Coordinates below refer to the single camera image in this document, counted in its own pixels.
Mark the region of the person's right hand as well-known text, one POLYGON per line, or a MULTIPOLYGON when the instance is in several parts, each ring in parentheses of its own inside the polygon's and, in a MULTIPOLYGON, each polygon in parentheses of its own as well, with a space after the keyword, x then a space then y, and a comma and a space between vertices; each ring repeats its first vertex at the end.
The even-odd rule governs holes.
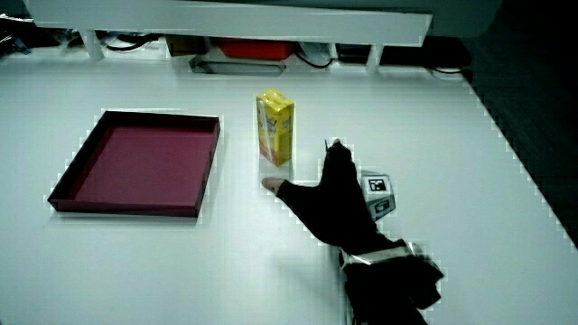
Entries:
POLYGON ((366 206, 350 149, 340 140, 326 148, 322 177, 315 186, 267 177, 262 185, 280 199, 320 241, 349 255, 393 249, 406 244, 378 231, 366 206))

